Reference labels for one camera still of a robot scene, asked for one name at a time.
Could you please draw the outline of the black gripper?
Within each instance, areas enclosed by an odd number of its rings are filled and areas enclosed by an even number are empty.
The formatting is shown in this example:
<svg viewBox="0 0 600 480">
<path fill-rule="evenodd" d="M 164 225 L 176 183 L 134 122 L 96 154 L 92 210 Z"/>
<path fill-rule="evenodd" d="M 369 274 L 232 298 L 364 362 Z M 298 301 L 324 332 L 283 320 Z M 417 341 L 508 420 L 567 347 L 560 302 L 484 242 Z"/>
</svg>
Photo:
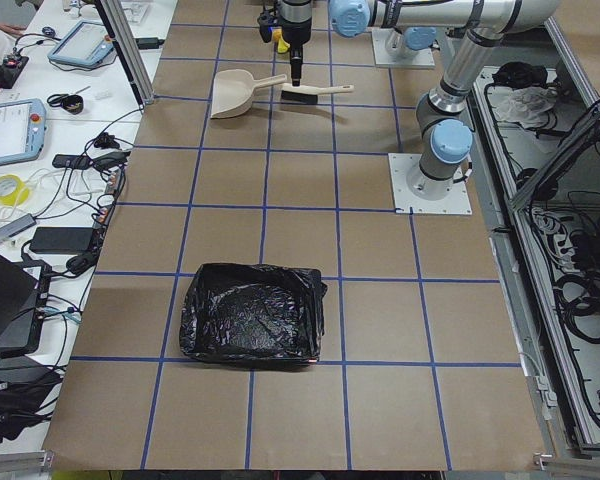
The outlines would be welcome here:
<svg viewBox="0 0 600 480">
<path fill-rule="evenodd" d="M 290 46 L 291 80 L 293 83 L 300 83 L 303 47 L 311 38 L 312 2 L 310 0 L 279 1 L 278 22 L 282 29 L 282 36 Z"/>
</svg>

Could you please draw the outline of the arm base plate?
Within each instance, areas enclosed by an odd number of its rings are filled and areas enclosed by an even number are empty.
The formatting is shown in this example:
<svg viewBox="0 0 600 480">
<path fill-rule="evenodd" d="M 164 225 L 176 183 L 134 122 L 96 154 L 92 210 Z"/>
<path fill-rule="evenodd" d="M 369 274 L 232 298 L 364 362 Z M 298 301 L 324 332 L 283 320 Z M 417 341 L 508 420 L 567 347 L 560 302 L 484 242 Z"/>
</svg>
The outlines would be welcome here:
<svg viewBox="0 0 600 480">
<path fill-rule="evenodd" d="M 470 216 L 464 172 L 458 166 L 447 180 L 433 180 L 420 169 L 420 154 L 390 153 L 389 172 L 397 214 Z"/>
<path fill-rule="evenodd" d="M 374 29 L 372 46 L 375 65 L 380 68 L 434 69 L 432 45 L 434 27 L 418 26 L 403 30 Z"/>
</svg>

